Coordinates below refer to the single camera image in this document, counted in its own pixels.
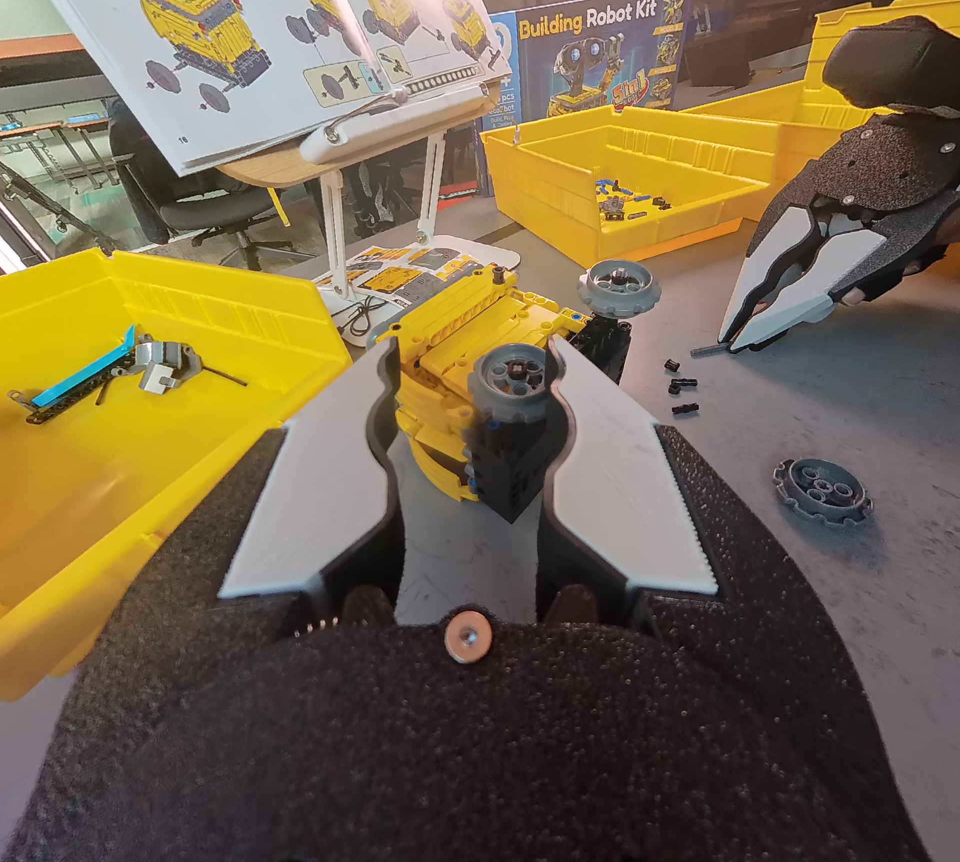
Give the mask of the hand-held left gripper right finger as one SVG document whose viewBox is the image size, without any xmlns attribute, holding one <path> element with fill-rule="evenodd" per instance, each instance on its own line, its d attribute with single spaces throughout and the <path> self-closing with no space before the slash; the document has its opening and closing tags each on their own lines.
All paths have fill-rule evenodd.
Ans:
<svg viewBox="0 0 960 862">
<path fill-rule="evenodd" d="M 578 586 L 596 619 L 630 626 L 646 593 L 716 598 L 716 576 L 654 416 L 567 340 L 547 343 L 549 408 L 560 431 L 537 526 L 535 610 L 558 619 Z"/>
</svg>

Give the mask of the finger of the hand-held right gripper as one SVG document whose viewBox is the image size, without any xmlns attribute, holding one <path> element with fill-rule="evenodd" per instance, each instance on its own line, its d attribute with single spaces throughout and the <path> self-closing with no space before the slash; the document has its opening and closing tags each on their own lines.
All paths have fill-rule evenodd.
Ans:
<svg viewBox="0 0 960 862">
<path fill-rule="evenodd" d="M 732 343 L 757 303 L 774 291 L 802 255 L 819 244 L 819 224 L 808 208 L 791 206 L 784 210 L 745 257 L 717 341 Z"/>
<path fill-rule="evenodd" d="M 882 235 L 864 228 L 827 236 L 820 224 L 819 228 L 820 244 L 802 255 L 774 291 L 756 304 L 730 344 L 731 352 L 772 340 L 797 324 L 826 317 L 834 309 L 831 292 L 841 279 L 884 243 Z"/>
</svg>

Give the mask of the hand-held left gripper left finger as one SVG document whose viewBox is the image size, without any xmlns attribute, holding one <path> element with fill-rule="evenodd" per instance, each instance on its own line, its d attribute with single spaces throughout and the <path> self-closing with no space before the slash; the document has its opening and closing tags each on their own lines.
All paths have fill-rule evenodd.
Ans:
<svg viewBox="0 0 960 862">
<path fill-rule="evenodd" d="M 393 626 L 405 560 L 399 480 L 398 340 L 387 337 L 284 425 L 227 569 L 224 603 L 292 596 L 315 626 Z"/>
</svg>

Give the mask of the heap of mixed lego parts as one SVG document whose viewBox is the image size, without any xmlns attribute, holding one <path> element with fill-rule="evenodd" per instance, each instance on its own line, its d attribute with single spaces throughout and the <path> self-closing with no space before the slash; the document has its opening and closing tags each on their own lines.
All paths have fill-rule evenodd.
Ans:
<svg viewBox="0 0 960 862">
<path fill-rule="evenodd" d="M 651 211 L 665 212 L 672 208 L 665 197 L 636 193 L 623 187 L 618 179 L 595 180 L 594 195 L 599 220 L 604 222 L 639 220 Z"/>
</svg>

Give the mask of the small grey lego wheel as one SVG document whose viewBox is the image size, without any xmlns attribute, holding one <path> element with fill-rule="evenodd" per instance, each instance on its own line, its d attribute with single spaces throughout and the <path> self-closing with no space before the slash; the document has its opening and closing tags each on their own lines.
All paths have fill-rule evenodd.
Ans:
<svg viewBox="0 0 960 862">
<path fill-rule="evenodd" d="M 865 521 L 873 502 L 864 485 L 842 465 L 823 459 L 786 459 L 773 471 L 780 501 L 798 516 L 830 528 Z"/>
</svg>

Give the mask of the yellow lego vehicle model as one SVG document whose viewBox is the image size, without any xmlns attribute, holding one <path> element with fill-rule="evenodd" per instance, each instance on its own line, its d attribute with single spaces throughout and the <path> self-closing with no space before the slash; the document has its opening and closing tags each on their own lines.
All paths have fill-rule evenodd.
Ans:
<svg viewBox="0 0 960 862">
<path fill-rule="evenodd" d="M 618 384 L 632 334 L 630 318 L 560 308 L 521 292 L 516 279 L 501 267 L 475 270 L 381 333 L 398 342 L 396 422 L 420 471 L 444 495 L 482 503 L 508 523 L 542 490 L 559 436 L 548 404 L 532 424 L 483 418 L 468 388 L 474 364 L 498 345 L 534 344 L 546 353 L 548 388 L 546 343 L 559 336 Z"/>
</svg>

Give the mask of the yellow storage bin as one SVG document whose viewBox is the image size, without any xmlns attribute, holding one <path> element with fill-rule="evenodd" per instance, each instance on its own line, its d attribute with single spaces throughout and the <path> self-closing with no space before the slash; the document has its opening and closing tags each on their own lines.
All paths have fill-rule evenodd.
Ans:
<svg viewBox="0 0 960 862">
<path fill-rule="evenodd" d="M 774 195 L 782 126 L 647 108 L 598 108 L 488 131 L 497 207 L 584 268 L 642 261 L 737 231 Z M 668 211 L 599 220 L 594 181 L 663 196 Z"/>
<path fill-rule="evenodd" d="M 692 112 L 741 121 L 785 124 L 775 160 L 775 184 L 784 185 L 808 160 L 834 145 L 842 132 L 888 109 L 855 108 L 824 85 L 824 65 L 852 28 L 876 26 L 906 16 L 924 16 L 949 33 L 959 33 L 959 0 L 896 0 L 886 7 L 858 4 L 818 15 L 804 79 L 761 91 L 715 100 Z"/>
<path fill-rule="evenodd" d="M 1 696 L 90 650 L 140 568 L 258 437 L 352 359 L 317 288 L 288 276 L 91 249 L 1 279 Z M 159 396 L 111 383 L 37 426 L 34 397 L 127 329 L 208 371 Z"/>
</svg>

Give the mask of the lego sticker sheet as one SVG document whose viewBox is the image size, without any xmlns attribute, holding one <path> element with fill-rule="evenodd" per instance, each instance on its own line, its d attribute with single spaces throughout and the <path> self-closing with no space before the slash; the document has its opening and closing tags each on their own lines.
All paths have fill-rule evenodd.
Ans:
<svg viewBox="0 0 960 862">
<path fill-rule="evenodd" d="M 330 271 L 313 279 L 313 283 L 324 301 L 332 305 L 331 314 L 353 315 L 367 298 L 372 299 L 374 308 L 378 303 L 395 309 L 410 307 L 483 267 L 472 255 L 454 248 L 374 246 L 345 263 L 345 277 L 353 290 L 353 299 L 335 292 Z"/>
</svg>

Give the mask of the blue lego set box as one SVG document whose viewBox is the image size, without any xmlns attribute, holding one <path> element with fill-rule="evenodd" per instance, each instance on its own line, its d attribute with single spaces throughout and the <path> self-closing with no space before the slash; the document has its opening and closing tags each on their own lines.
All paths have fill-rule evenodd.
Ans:
<svg viewBox="0 0 960 862">
<path fill-rule="evenodd" d="M 490 17 L 511 74 L 489 131 L 613 106 L 670 109 L 692 0 L 579 0 Z"/>
</svg>

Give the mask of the long black lego beam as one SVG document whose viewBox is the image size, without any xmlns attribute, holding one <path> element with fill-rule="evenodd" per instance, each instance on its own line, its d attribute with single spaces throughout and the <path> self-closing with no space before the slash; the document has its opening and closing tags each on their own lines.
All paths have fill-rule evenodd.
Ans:
<svg viewBox="0 0 960 862">
<path fill-rule="evenodd" d="M 113 380 L 114 378 L 116 378 L 116 377 L 120 377 L 120 376 L 123 376 L 124 374 L 126 374 L 126 373 L 128 372 L 128 370 L 129 370 L 130 368 L 132 368 L 133 365 L 134 365 L 134 364 L 130 365 L 129 367 L 116 368 L 116 369 L 114 369 L 114 371 L 113 371 L 114 377 L 111 378 L 111 379 L 109 379 L 106 383 L 104 383 L 101 388 L 97 388 L 97 389 L 91 391 L 90 394 L 88 394 L 86 397 L 83 397 L 83 398 L 81 398 L 81 399 L 78 399 L 77 401 L 74 400 L 76 397 L 71 398 L 71 399 L 70 399 L 70 402 L 71 402 L 72 404 L 70 404 L 69 407 L 67 407 L 67 408 L 66 408 L 66 407 L 60 407 L 59 409 L 48 410 L 48 411 L 46 411 L 46 412 L 33 413 L 33 412 L 31 411 L 30 407 L 26 404 L 27 398 L 28 398 L 28 397 L 31 397 L 31 396 L 28 396 L 28 395 L 26 395 L 24 392 L 21 392 L 21 391 L 19 391 L 19 390 L 10 390 L 10 391 L 6 394 L 6 397 L 7 397 L 8 399 L 11 399 L 11 400 L 14 401 L 18 406 L 20 406 L 21 408 L 23 408 L 23 409 L 26 410 L 26 412 L 27 412 L 26 421 L 27 421 L 28 424 L 32 424 L 32 425 L 42 425 L 42 424 L 44 424 L 44 423 L 46 423 L 46 422 L 49 422 L 49 421 L 53 420 L 54 418 L 58 417 L 59 415 L 63 414 L 64 412 L 66 412 L 66 411 L 69 410 L 70 408 L 72 408 L 72 407 L 74 407 L 75 405 L 77 405 L 81 400 L 89 397 L 89 396 L 90 396 L 92 393 L 94 393 L 94 392 L 97 392 L 97 393 L 98 393 L 98 398 L 99 398 L 99 399 L 102 399 L 102 397 L 104 396 L 107 388 L 109 388 L 112 380 Z"/>
</svg>

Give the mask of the lego instruction booklet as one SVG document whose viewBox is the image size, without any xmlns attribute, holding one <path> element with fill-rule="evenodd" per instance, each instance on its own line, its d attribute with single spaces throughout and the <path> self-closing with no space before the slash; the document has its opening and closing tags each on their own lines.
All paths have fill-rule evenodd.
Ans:
<svg viewBox="0 0 960 862">
<path fill-rule="evenodd" d="M 506 78 L 482 0 L 51 0 L 180 175 Z"/>
</svg>

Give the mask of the cyan strip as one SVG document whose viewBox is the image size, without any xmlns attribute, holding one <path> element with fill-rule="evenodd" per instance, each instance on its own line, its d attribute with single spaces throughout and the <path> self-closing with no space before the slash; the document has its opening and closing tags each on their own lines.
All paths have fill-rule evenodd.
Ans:
<svg viewBox="0 0 960 862">
<path fill-rule="evenodd" d="M 138 326 L 132 324 L 124 335 L 123 340 L 114 348 L 94 362 L 81 368 L 73 375 L 40 394 L 27 398 L 26 404 L 33 413 L 69 407 L 70 399 L 77 401 L 90 394 L 91 391 L 101 388 L 104 383 L 114 377 L 114 369 L 132 365 L 136 357 L 135 349 L 138 343 Z"/>
</svg>

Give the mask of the black office chair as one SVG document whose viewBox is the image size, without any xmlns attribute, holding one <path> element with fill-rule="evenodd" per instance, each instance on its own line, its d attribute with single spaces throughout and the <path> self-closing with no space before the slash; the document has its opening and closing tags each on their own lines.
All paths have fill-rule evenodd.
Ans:
<svg viewBox="0 0 960 862">
<path fill-rule="evenodd" d="M 146 237 L 168 244 L 174 235 L 190 234 L 192 245 L 217 237 L 234 238 L 236 247 L 221 266 L 261 271 L 265 257 L 307 261 L 290 241 L 257 242 L 250 229 L 282 214 L 280 195 L 242 183 L 217 169 L 178 176 L 126 103 L 106 104 L 108 141 L 121 185 Z"/>
</svg>

